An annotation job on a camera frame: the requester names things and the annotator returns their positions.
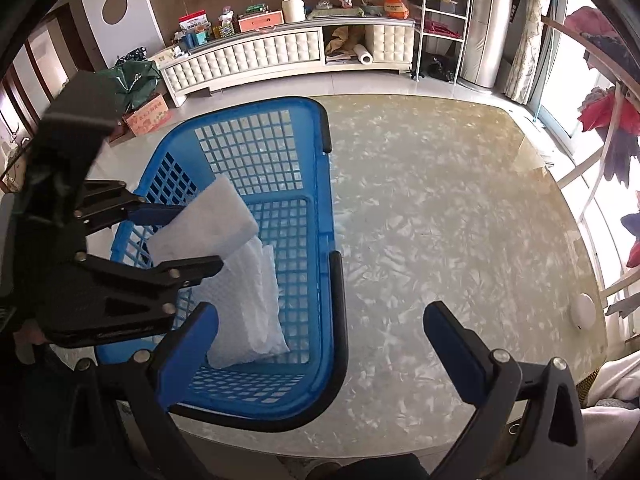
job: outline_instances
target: floor tile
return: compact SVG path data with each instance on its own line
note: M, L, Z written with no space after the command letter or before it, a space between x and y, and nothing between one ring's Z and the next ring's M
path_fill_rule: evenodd
M413 95L425 97L452 98L454 86L451 83L440 81L432 77L425 77L416 82Z
M372 70L370 72L335 72L332 74L334 94L398 94L411 95L415 81L408 74Z

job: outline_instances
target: black plastic bag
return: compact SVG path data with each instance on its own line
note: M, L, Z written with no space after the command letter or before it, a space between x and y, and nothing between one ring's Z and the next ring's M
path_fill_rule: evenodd
M417 64L417 52L414 52L413 73L415 77L415 65ZM422 54L420 60L420 69L418 70L418 76L420 77L433 77L441 81L451 83L453 81L453 70L450 69L452 60L446 56L440 56L438 54L429 54L425 52Z

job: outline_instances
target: round white object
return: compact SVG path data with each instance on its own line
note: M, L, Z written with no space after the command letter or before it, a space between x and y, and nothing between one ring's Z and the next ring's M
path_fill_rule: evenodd
M286 23L304 22L306 20L305 3L302 0L283 0L282 13Z
M578 294L571 304L571 320L578 330L588 330L596 322L596 306L587 294Z

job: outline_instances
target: white bag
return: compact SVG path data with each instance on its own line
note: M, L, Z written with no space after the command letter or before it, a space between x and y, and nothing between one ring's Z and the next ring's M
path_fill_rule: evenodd
M194 304L216 307L218 335L207 352L213 368L249 363L288 352L278 320L273 247L254 237L224 260L217 275L191 289Z

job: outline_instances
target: white wall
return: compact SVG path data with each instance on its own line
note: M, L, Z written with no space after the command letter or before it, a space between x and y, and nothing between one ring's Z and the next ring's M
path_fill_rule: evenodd
M33 71L33 66L31 65L24 45L18 51L17 56L15 56L14 67L31 104L36 109L38 115L42 117L45 110L49 108L49 98L47 98L47 95L44 93L38 77Z
M127 12L115 25L102 18L105 1L82 0L82 4L107 67L139 46L146 46L150 56L164 48L149 0L127 0Z

